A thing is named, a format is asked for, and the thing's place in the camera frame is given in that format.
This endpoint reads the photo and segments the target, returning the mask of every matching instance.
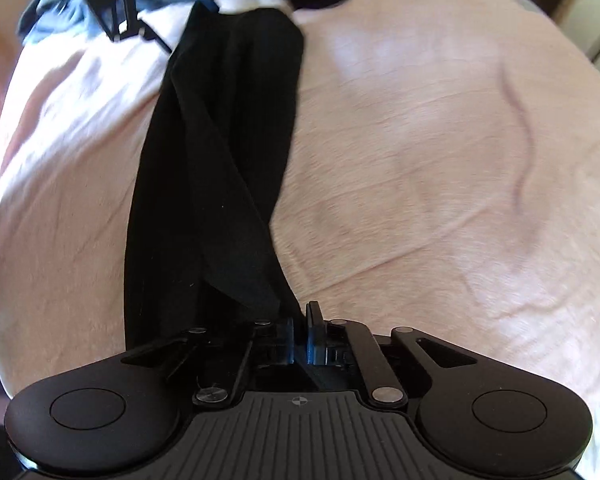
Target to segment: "pink blanket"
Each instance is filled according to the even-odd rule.
[[[173,42],[186,13],[146,18]],[[296,295],[572,388],[596,424],[580,471],[600,480],[600,75],[513,0],[295,19],[299,116],[272,227]],[[24,51],[0,125],[11,394],[124,348],[126,222],[165,62],[140,40]]]

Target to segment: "black plastic base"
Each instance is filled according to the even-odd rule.
[[[8,435],[31,480],[577,478],[592,421],[560,384],[315,303],[306,328],[195,328],[40,381]]]

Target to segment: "white sheet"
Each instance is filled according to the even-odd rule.
[[[174,40],[186,13],[146,18]],[[566,384],[594,413],[580,471],[599,480],[600,76],[513,0],[351,0],[296,20],[298,124],[272,227],[299,299]],[[0,176],[12,394],[123,349],[126,221],[166,61],[139,40],[38,47],[0,125],[0,161],[27,138]]]

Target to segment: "metal rivet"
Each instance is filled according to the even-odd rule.
[[[226,390],[212,386],[211,388],[202,388],[196,393],[196,399],[206,404],[214,404],[216,402],[222,402],[228,397]]]
[[[382,402],[383,404],[392,404],[394,402],[399,402],[402,400],[404,395],[397,388],[390,388],[388,386],[383,386],[382,388],[376,388],[373,390],[371,396],[377,400],[378,402]]]

